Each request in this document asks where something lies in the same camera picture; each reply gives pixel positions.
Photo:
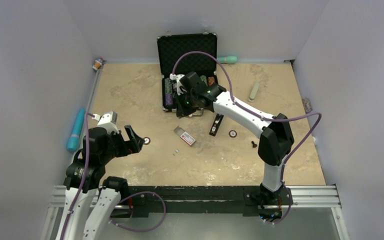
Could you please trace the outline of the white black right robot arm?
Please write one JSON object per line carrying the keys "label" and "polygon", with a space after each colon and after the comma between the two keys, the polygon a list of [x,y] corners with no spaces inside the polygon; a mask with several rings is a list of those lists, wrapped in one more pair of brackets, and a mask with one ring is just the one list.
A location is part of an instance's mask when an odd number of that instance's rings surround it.
{"label": "white black right robot arm", "polygon": [[228,117],[249,130],[258,140],[258,156],[264,162],[260,196],[268,204],[280,198],[283,166],[295,142],[288,119],[259,111],[217,83],[206,85],[196,72],[170,74],[176,87],[176,115],[186,117],[198,109]]}

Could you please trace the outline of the pale green stapler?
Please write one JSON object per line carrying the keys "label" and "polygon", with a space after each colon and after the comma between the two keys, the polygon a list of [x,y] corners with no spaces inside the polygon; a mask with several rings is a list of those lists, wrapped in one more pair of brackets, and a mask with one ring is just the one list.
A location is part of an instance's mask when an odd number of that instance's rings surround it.
{"label": "pale green stapler", "polygon": [[253,102],[256,99],[259,88],[260,88],[260,82],[255,82],[251,89],[250,95],[248,97],[249,102]]}

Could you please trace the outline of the black stapler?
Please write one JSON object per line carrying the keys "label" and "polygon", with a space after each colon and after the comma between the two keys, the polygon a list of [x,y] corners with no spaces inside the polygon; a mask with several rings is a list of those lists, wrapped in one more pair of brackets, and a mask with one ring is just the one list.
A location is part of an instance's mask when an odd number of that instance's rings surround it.
{"label": "black stapler", "polygon": [[223,121],[224,115],[217,113],[211,125],[209,135],[215,137]]}

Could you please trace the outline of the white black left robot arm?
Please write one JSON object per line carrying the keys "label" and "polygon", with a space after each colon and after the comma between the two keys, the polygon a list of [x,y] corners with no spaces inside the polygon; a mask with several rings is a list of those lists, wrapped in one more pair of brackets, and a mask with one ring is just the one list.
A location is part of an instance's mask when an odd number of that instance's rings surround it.
{"label": "white black left robot arm", "polygon": [[106,164],[114,158],[139,153],[145,143],[130,125],[124,127],[128,135],[128,140],[124,140],[116,126],[117,116],[114,111],[91,116],[98,121],[97,126],[86,130],[83,148],[75,154],[66,170],[65,201],[56,236],[58,240],[98,239],[109,223],[114,207],[129,199],[127,180],[108,177],[97,198],[97,205],[91,207],[106,172]]}

